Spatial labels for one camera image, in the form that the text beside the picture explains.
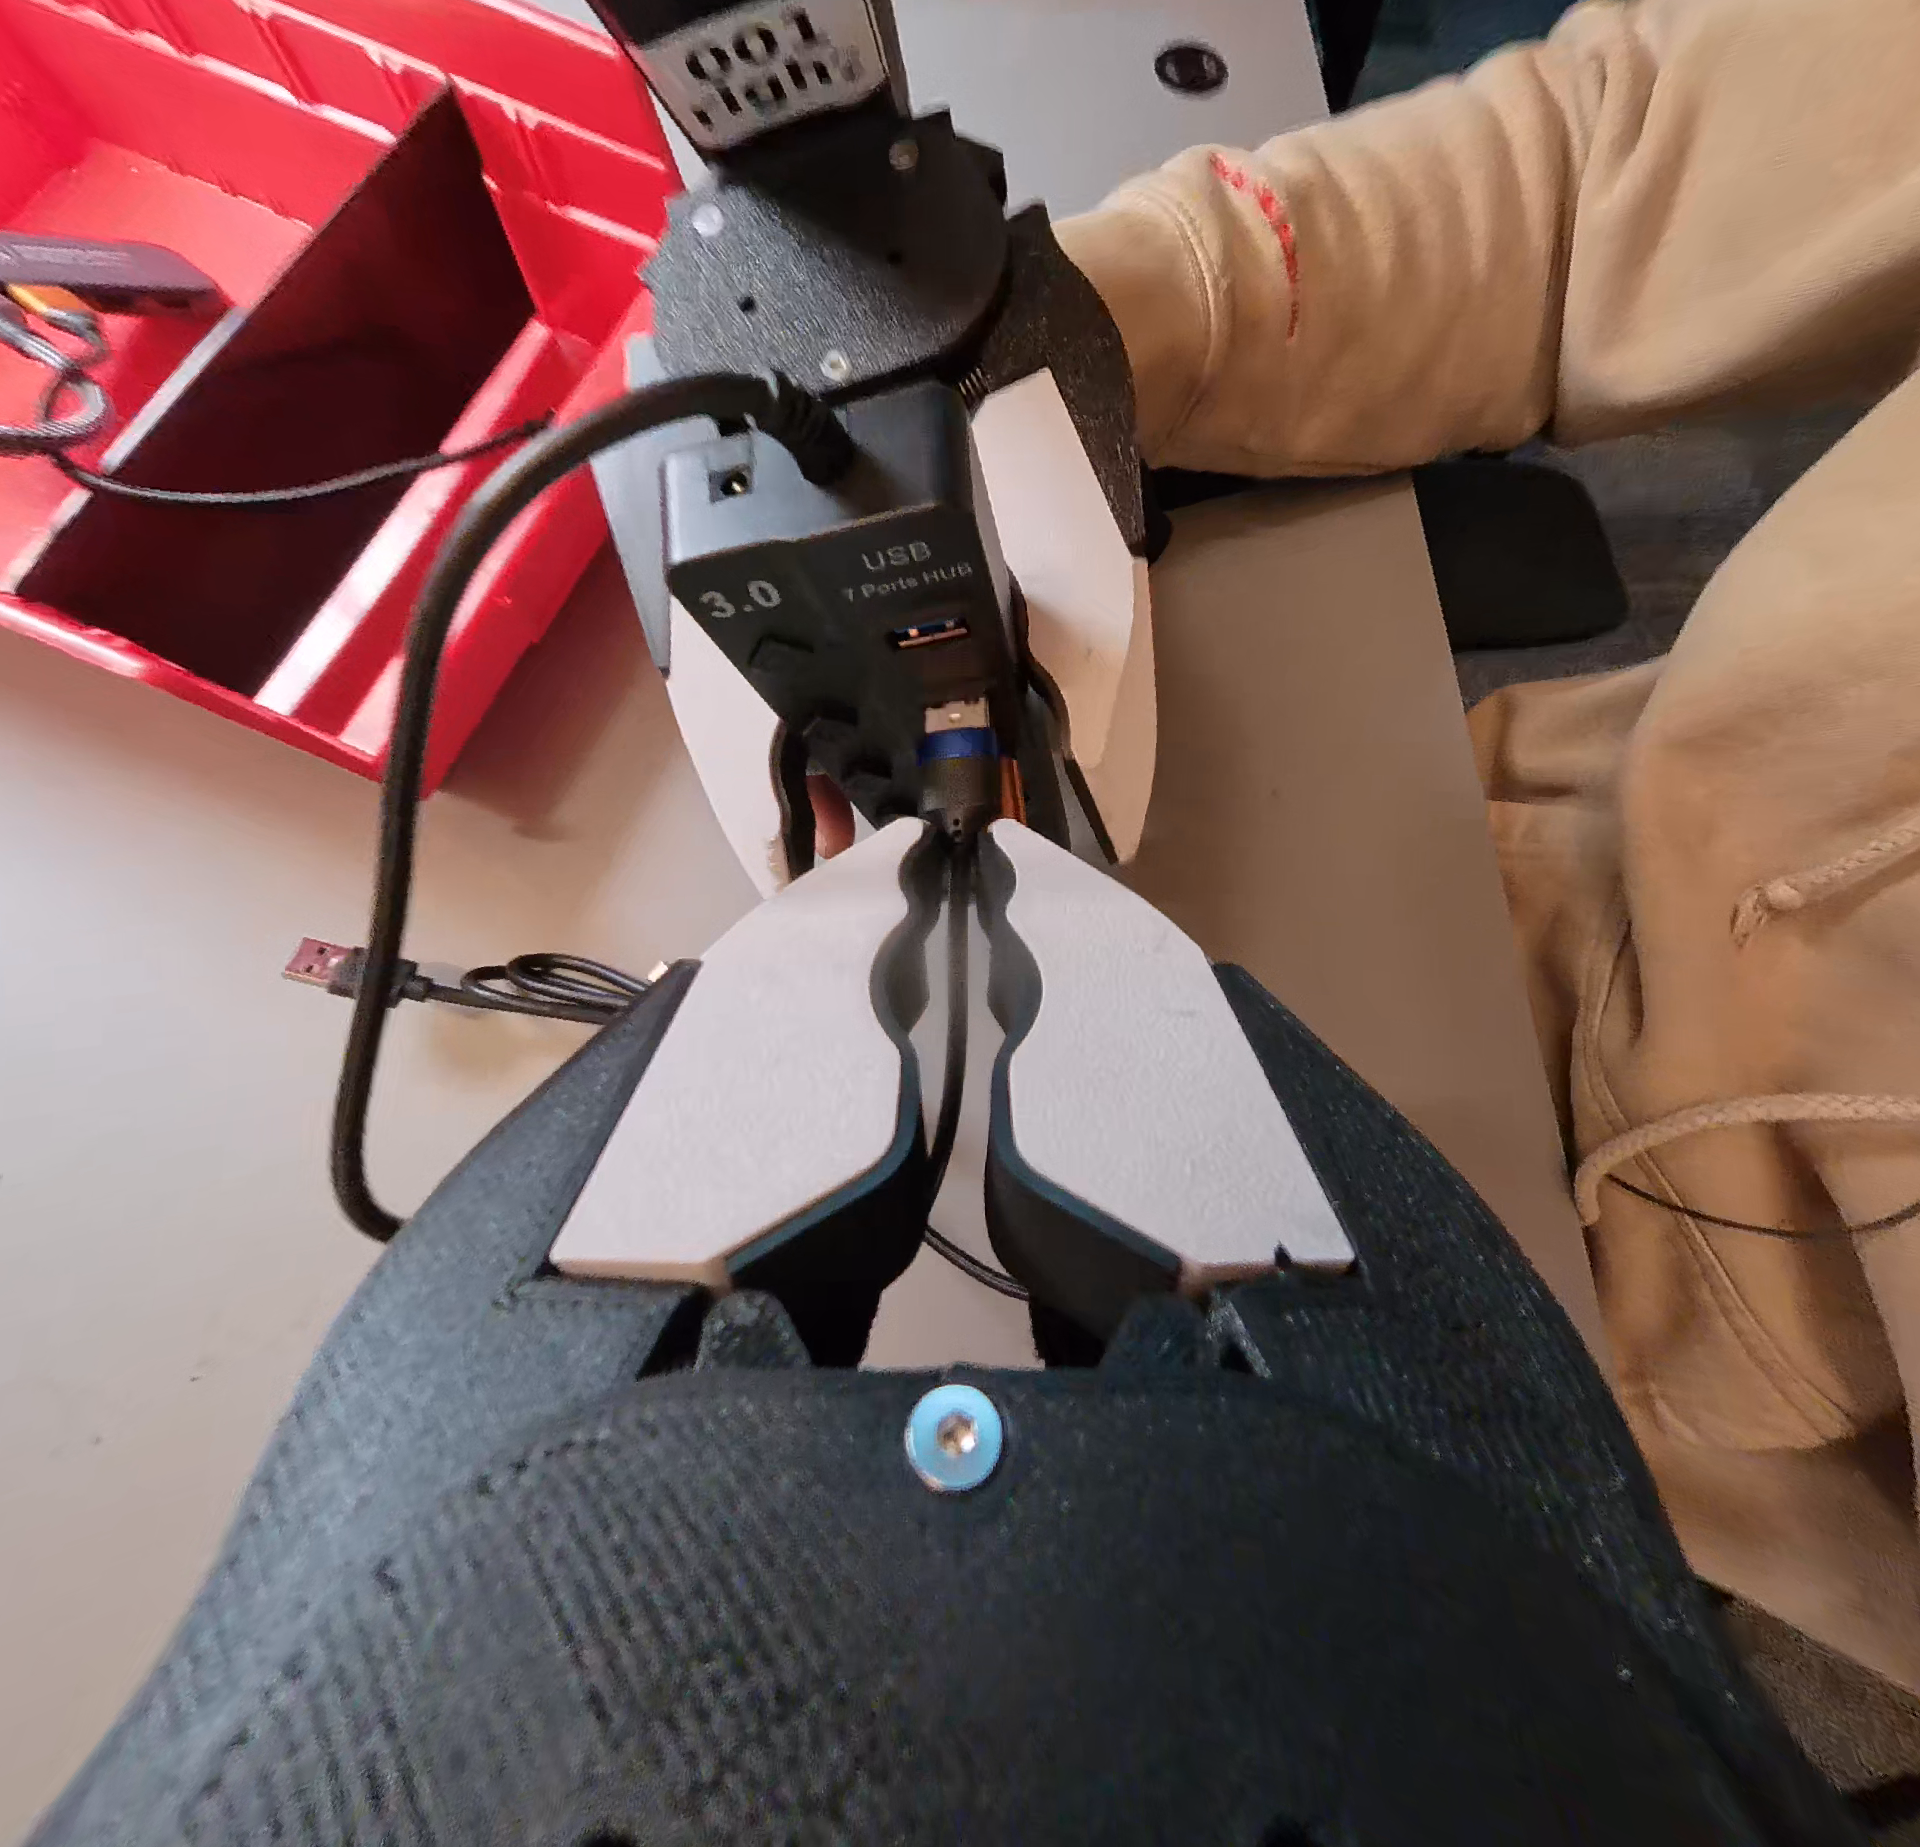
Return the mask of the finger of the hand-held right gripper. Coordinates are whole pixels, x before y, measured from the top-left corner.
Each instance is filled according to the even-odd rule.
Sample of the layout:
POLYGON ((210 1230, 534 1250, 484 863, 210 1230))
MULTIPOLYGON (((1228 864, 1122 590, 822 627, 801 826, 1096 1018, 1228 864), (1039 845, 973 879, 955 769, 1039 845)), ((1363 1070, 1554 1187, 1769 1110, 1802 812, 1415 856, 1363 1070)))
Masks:
POLYGON ((788 807, 779 788, 779 719, 748 678, 668 595, 661 554, 661 473, 684 447, 717 435, 707 417, 675 420, 626 438, 591 460, 612 554, 642 620, 643 646, 666 682, 684 751, 713 824, 755 890, 786 890, 812 863, 788 859, 788 807))
POLYGON ((979 405, 973 456, 1068 780, 1082 786, 1096 845, 1129 864, 1159 765, 1147 560, 1122 536, 1048 367, 979 405))

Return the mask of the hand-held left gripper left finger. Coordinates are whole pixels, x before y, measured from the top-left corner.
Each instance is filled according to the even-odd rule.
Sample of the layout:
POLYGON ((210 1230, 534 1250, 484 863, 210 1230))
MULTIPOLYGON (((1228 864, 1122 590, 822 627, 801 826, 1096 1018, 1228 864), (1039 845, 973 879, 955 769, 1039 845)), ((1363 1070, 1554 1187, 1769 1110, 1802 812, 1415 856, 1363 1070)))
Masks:
POLYGON ((698 959, 552 1250, 569 1279, 729 1288, 922 1155, 913 1028, 939 838, 892 820, 698 959))

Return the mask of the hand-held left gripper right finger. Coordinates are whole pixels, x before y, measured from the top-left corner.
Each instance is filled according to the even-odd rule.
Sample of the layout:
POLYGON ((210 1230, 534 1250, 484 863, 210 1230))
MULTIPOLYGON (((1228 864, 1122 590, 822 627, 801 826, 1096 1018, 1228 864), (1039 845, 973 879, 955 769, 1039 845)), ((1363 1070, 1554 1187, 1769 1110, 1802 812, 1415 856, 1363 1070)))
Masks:
POLYGON ((1329 1185, 1203 949, 1019 824, 979 838, 998 1028, 986 1236, 1030 1302, 1354 1266, 1329 1185))

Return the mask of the black USB hub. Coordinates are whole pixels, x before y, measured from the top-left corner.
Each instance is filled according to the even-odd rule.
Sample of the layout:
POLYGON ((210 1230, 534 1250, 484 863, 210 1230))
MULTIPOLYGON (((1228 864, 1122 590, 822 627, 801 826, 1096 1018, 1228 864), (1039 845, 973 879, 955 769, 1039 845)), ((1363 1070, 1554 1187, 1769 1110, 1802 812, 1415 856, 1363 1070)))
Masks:
POLYGON ((872 826, 922 820, 969 845, 1004 812, 1022 743, 969 415, 922 382, 834 420, 853 468, 830 485, 755 426, 666 460, 668 595, 779 719, 788 859, 810 772, 872 826))

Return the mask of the red plastic bin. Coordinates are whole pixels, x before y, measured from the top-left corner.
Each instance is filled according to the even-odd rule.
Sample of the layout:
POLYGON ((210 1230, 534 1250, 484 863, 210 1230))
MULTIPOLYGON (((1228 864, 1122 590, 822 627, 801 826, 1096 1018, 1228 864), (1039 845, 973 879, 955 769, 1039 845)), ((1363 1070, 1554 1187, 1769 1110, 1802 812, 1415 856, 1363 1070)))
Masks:
POLYGON ((3 0, 3 229, 163 245, 226 294, 218 316, 111 316, 106 444, 235 322, 450 85, 534 316, 261 690, 238 695, 17 595, 84 493, 3 460, 3 628, 376 780, 400 634, 447 528, 534 420, 621 386, 651 322, 642 267, 682 172, 604 33, 517 0, 3 0))

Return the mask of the person's right forearm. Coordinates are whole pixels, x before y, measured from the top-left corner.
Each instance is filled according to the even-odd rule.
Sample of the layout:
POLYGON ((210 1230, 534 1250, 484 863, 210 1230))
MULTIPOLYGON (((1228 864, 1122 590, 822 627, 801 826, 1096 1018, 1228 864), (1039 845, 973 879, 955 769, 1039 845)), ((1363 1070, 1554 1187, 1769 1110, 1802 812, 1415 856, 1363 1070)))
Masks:
POLYGON ((1882 396, 1917 473, 1917 0, 1593 0, 1059 223, 1149 460, 1395 473, 1882 396))

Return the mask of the black bin divider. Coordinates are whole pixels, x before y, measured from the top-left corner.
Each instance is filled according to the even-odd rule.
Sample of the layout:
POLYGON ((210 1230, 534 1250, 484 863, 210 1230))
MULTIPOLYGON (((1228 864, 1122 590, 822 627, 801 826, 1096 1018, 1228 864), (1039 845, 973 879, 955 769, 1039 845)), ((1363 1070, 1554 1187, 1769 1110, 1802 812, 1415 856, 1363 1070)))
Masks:
POLYGON ((26 605, 253 695, 391 517, 405 480, 230 507, 438 453, 534 306, 461 97, 438 88, 267 291, 215 328, 17 582, 26 605))

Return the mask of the black flat device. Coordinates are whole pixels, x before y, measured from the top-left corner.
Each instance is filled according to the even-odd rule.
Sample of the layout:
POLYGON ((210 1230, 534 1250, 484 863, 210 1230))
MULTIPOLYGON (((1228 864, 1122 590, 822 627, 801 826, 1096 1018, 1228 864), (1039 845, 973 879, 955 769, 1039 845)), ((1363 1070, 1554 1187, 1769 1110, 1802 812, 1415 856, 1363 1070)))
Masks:
POLYGON ((218 316, 221 286, 163 245, 3 229, 3 290, 106 316, 218 316))

